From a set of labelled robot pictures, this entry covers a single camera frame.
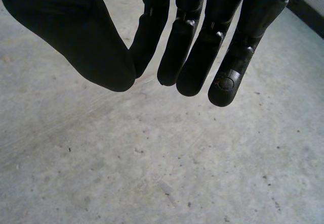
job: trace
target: black finger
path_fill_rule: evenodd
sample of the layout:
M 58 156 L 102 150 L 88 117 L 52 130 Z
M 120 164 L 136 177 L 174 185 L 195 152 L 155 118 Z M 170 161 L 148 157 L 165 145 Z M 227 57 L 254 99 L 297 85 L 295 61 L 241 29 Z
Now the black finger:
M 236 32 L 209 89 L 216 106 L 229 105 L 238 90 L 249 62 L 267 27 L 289 0 L 244 0 Z
M 157 78 L 162 85 L 176 83 L 196 32 L 204 0 L 176 0 L 176 21 L 162 57 Z
M 168 20 L 170 0 L 143 0 L 144 14 L 140 17 L 130 53 L 136 77 L 140 77 L 151 61 Z
M 50 0 L 16 1 L 3 0 L 15 19 L 61 53 L 84 78 L 116 92 L 133 85 L 132 58 L 103 0 L 64 0 L 58 6 Z
M 194 96 L 199 93 L 240 1 L 207 0 L 201 31 L 177 80 L 181 94 Z

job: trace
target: concrete floor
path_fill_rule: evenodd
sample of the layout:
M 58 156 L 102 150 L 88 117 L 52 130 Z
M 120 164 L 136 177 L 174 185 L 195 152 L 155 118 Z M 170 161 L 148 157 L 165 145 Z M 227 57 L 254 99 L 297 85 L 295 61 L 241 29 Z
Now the concrete floor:
M 125 43 L 141 0 L 105 0 Z M 0 5 L 1 224 L 324 223 L 324 43 L 289 10 L 226 108 L 156 79 L 83 79 Z

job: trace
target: gray concrete surface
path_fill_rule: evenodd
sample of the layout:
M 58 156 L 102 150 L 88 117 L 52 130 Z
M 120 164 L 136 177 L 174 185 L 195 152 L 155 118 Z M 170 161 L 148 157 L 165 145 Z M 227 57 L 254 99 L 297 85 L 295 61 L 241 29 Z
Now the gray concrete surface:
M 141 0 L 105 0 L 125 43 Z M 163 87 L 175 16 L 126 93 L 83 79 L 0 5 L 1 224 L 322 224 L 323 40 L 289 10 L 229 107 Z

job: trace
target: prosthetic hand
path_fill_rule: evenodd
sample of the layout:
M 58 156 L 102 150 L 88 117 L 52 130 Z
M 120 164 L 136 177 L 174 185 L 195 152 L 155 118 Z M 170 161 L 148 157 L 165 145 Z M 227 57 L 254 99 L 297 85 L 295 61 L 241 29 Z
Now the prosthetic hand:
M 241 0 L 207 0 L 202 29 L 188 56 L 204 0 L 176 0 L 176 19 L 162 57 L 157 78 L 162 85 L 177 84 L 185 96 L 199 93 L 217 56 Z M 143 0 L 134 42 L 130 47 L 140 77 L 154 55 L 168 19 L 170 0 Z M 267 27 L 289 0 L 244 0 L 236 32 L 210 86 L 208 97 L 216 106 L 229 105 Z

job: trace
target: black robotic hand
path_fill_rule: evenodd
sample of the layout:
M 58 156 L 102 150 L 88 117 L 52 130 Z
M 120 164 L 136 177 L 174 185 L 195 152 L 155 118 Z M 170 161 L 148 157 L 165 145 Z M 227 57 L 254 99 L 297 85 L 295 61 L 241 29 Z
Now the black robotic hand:
M 221 47 L 241 0 L 207 0 L 205 19 L 188 56 L 204 0 L 176 0 L 176 20 L 157 77 L 162 85 L 177 84 L 185 96 L 199 93 Z M 143 0 L 144 14 L 130 52 L 140 77 L 154 55 L 168 19 L 170 0 Z M 216 106 L 229 105 L 267 27 L 289 0 L 244 0 L 235 34 L 210 86 L 208 97 Z

